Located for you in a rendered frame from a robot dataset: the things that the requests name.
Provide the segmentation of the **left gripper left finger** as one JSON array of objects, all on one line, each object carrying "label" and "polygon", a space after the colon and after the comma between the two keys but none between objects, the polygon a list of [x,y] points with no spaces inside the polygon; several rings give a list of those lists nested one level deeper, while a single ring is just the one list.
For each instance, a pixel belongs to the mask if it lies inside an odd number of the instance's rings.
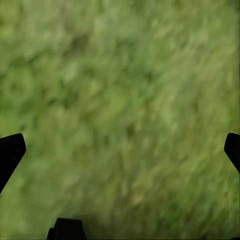
[{"label": "left gripper left finger", "polygon": [[0,193],[26,152],[21,133],[0,138]]}]

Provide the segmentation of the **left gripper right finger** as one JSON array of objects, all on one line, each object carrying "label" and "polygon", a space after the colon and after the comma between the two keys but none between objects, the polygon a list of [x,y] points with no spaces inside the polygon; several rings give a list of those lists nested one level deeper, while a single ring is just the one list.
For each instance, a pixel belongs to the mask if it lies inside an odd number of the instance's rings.
[{"label": "left gripper right finger", "polygon": [[240,173],[240,135],[229,133],[225,141],[224,151]]}]

